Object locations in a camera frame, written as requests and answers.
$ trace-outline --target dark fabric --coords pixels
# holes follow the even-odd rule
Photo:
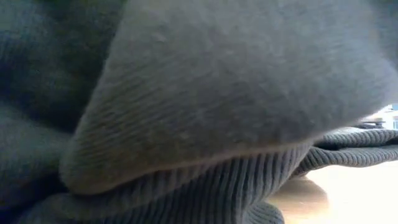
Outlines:
[[[327,133],[398,100],[394,7],[0,0],[0,221],[283,223],[290,177],[397,159]]]

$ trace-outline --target knit texture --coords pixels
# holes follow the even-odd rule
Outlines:
[[[329,133],[398,101],[390,8],[0,0],[1,223],[283,223],[290,177],[397,159]]]

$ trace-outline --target gray sweater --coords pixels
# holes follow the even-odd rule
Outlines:
[[[397,9],[0,0],[0,221],[283,223],[289,177],[398,159],[329,132],[398,101]]]

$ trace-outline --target wooden surface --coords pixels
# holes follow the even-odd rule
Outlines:
[[[398,162],[312,171],[269,202],[282,210],[285,224],[397,224]]]

